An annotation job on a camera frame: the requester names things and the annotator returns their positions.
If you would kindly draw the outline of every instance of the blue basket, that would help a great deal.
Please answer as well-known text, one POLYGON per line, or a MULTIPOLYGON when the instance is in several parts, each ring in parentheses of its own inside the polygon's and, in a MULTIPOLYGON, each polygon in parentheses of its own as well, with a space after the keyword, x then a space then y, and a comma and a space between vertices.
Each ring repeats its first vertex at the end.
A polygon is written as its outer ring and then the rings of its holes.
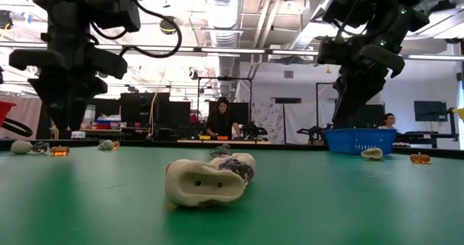
POLYGON ((331 151, 343 154, 361 154, 368 148, 377 147, 384 154, 392 152, 395 129, 339 129, 324 132, 331 151))

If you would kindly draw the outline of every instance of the plush toy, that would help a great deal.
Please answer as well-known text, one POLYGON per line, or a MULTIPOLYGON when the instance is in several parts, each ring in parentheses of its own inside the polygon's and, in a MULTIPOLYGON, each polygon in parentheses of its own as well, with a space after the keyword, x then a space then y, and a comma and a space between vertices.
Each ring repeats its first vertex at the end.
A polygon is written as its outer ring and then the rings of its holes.
POLYGON ((217 147, 211 162, 180 159, 166 170, 165 194, 178 206, 223 204, 240 198, 254 176, 256 162, 250 154, 228 156, 229 146, 217 147))
POLYGON ((100 144, 96 147, 98 150, 113 150, 115 143, 111 140, 100 140, 100 144))

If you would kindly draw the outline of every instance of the orange object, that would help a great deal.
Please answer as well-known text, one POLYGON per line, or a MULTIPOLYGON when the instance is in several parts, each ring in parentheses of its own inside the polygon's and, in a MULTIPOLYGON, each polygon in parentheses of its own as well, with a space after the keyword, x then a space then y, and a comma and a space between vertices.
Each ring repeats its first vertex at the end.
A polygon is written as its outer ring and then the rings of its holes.
POLYGON ((119 141, 114 141, 113 144, 114 144, 113 149, 112 149, 113 151, 117 150, 119 146, 121 146, 121 143, 119 141))
POLYGON ((411 154, 411 162, 420 165, 430 165, 430 156, 427 154, 411 154))
POLYGON ((69 153, 70 153, 70 148, 69 147, 62 147, 62 146, 58 146, 58 147, 52 147, 50 149, 50 152, 51 152, 51 155, 52 156, 67 156, 69 153))

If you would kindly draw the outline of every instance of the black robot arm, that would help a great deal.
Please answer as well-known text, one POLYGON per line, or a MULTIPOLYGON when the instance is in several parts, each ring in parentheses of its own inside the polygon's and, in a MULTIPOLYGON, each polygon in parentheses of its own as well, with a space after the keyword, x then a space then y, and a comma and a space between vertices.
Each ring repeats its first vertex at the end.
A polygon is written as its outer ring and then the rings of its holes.
POLYGON ((429 23, 428 16, 413 9, 421 0, 332 0, 323 16, 339 28, 336 37, 325 37, 318 54, 319 64, 340 65, 333 83, 339 97, 333 123, 344 122, 359 107, 380 92, 385 77, 398 76, 405 66, 399 56, 408 31, 429 23), (344 30, 365 24, 363 34, 344 30), (352 35, 342 37, 342 33, 352 35))
POLYGON ((139 0, 33 0, 47 11, 48 30, 41 34, 47 49, 17 49, 9 56, 9 64, 20 70, 27 66, 39 68, 38 78, 29 79, 48 113, 60 130, 78 130, 88 102, 97 94, 107 92, 107 84, 96 72, 122 79, 128 63, 124 53, 135 49, 149 57, 169 57, 177 52, 182 35, 175 22, 145 9, 139 0), (90 27, 106 39, 117 39, 127 32, 137 32, 141 23, 138 9, 161 17, 170 23, 178 35, 175 48, 163 55, 150 54, 135 46, 125 46, 120 54, 98 49, 98 40, 90 34, 90 27), (99 28, 124 27, 114 37, 104 35, 99 28))

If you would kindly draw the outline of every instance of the green tabletop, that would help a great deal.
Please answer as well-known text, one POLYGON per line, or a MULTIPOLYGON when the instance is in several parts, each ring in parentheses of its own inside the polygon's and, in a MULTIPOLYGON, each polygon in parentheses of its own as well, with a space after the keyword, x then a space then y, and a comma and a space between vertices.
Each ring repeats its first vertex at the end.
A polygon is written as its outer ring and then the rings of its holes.
POLYGON ((249 150, 257 171, 223 208, 173 209, 164 170, 209 149, 0 152, 1 245, 452 245, 464 242, 464 161, 411 164, 326 151, 249 150))

